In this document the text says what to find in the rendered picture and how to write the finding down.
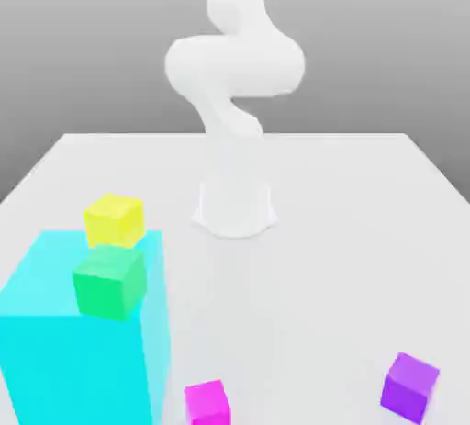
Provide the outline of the small yellow cube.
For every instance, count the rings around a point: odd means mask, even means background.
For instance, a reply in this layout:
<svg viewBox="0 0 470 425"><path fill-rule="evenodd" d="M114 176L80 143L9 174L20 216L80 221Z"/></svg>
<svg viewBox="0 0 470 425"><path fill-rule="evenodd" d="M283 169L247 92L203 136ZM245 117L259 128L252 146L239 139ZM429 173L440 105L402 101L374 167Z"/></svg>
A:
<svg viewBox="0 0 470 425"><path fill-rule="evenodd" d="M146 233L142 201L110 193L84 211L84 224L90 248L97 245L133 248Z"/></svg>

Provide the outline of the small purple cube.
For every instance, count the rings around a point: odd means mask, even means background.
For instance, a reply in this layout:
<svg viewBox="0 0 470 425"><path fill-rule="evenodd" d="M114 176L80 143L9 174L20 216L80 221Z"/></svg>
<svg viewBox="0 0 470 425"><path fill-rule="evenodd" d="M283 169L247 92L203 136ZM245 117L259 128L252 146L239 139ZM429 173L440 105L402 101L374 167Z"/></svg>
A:
<svg viewBox="0 0 470 425"><path fill-rule="evenodd" d="M421 425L440 370L399 352L388 370L380 405L415 425Z"/></svg>

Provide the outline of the large cyan box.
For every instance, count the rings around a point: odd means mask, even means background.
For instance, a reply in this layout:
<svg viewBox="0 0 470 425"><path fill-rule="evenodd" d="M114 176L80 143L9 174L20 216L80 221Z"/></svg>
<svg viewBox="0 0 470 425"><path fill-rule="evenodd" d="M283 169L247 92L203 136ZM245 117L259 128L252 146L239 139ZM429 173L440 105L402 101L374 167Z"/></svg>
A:
<svg viewBox="0 0 470 425"><path fill-rule="evenodd" d="M161 425L170 364L162 234L139 242L146 296L125 321L79 312L80 230L45 230L0 289L0 369L19 425Z"/></svg>

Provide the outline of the small magenta cube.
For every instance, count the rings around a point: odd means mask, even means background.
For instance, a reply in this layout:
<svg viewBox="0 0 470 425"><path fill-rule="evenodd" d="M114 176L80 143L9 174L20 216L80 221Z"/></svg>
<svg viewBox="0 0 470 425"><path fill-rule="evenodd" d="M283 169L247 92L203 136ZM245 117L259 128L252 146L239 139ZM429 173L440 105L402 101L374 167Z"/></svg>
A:
<svg viewBox="0 0 470 425"><path fill-rule="evenodd" d="M185 388L187 425L231 425L231 409L218 380Z"/></svg>

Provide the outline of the small green cube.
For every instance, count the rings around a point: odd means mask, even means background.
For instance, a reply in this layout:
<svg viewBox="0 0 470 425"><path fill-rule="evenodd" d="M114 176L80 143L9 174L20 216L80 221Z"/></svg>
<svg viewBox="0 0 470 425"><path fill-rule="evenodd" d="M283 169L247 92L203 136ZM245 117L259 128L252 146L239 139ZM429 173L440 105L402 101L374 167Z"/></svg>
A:
<svg viewBox="0 0 470 425"><path fill-rule="evenodd" d="M126 320L147 292L144 253L137 248L96 246L73 270L73 286L82 314Z"/></svg>

